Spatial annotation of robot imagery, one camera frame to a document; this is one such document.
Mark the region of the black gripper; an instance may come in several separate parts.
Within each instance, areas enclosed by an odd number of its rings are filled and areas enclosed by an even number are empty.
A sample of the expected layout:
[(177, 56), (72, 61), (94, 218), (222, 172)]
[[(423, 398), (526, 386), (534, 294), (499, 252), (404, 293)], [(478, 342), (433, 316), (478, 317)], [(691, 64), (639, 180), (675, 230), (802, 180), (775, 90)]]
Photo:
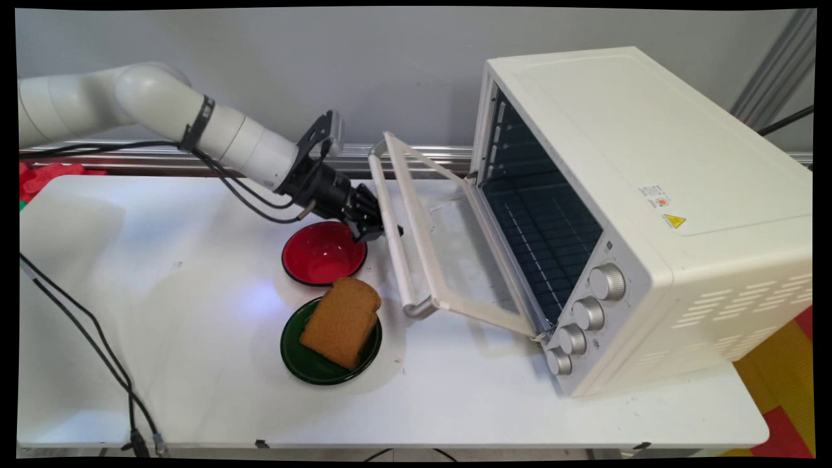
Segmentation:
[(300, 218), (315, 214), (321, 218), (342, 218), (356, 243), (372, 242), (385, 234), (378, 199), (365, 184), (352, 187), (351, 180), (323, 163), (324, 158), (299, 156), (278, 187), (299, 205)]

